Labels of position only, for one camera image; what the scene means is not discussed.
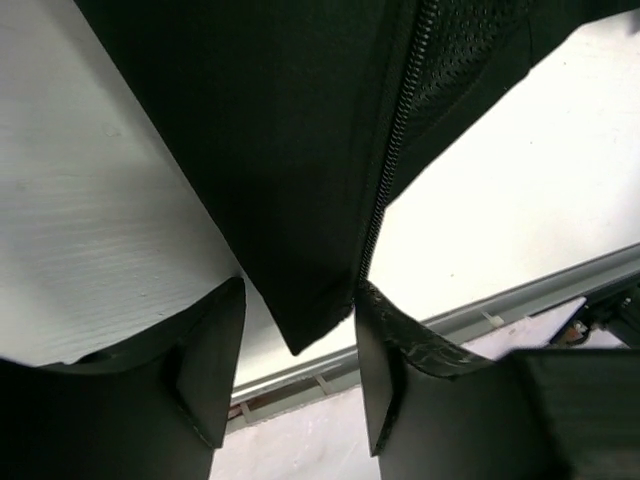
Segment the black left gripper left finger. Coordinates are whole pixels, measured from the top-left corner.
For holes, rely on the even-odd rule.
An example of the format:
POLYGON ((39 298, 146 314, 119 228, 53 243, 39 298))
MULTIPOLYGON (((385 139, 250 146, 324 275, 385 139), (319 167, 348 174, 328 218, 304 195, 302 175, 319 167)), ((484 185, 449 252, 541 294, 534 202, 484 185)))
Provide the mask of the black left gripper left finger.
POLYGON ((72 364, 1 364, 5 479, 205 479, 222 446, 246 311, 231 278, 72 364))

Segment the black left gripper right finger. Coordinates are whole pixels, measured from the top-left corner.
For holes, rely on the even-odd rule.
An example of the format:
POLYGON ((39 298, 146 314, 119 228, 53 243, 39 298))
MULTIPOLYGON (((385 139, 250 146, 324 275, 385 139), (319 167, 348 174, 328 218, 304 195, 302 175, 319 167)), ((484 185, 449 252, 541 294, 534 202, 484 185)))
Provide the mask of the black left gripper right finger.
POLYGON ((374 285, 355 299, 371 454, 385 479, 635 479, 639 353, 479 356, 374 285))

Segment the black zip jacket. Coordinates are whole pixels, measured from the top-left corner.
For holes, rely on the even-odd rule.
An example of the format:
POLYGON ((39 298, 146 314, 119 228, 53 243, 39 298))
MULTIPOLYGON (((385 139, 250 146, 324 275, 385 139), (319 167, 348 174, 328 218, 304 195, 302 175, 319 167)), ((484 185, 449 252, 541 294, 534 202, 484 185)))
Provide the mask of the black zip jacket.
POLYGON ((578 27, 635 1, 82 1, 293 354, 387 205, 578 27))

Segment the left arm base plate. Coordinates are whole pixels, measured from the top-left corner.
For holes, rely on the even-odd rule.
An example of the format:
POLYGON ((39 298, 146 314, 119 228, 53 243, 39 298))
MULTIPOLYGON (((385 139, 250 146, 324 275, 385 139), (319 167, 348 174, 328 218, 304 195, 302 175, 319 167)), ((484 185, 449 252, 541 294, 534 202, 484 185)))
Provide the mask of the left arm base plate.
POLYGON ((608 332, 630 348, 639 347, 639 285, 597 292, 572 314, 548 345, 584 345, 596 330, 608 332))

